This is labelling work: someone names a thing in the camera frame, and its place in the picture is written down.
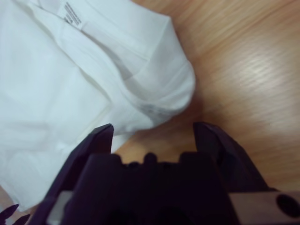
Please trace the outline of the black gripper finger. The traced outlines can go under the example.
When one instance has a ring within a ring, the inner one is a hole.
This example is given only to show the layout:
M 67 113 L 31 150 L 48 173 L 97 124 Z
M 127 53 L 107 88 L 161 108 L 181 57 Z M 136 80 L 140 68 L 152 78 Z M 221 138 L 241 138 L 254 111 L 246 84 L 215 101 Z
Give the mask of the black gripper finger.
M 223 129 L 195 122 L 193 131 L 197 151 L 211 156 L 229 192 L 270 191 L 246 151 Z
M 114 128 L 106 124 L 95 128 L 70 153 L 53 181 L 44 199 L 37 207 L 30 225 L 45 225 L 51 209 L 62 191 L 72 191 L 85 167 L 88 158 L 96 153 L 110 153 Z

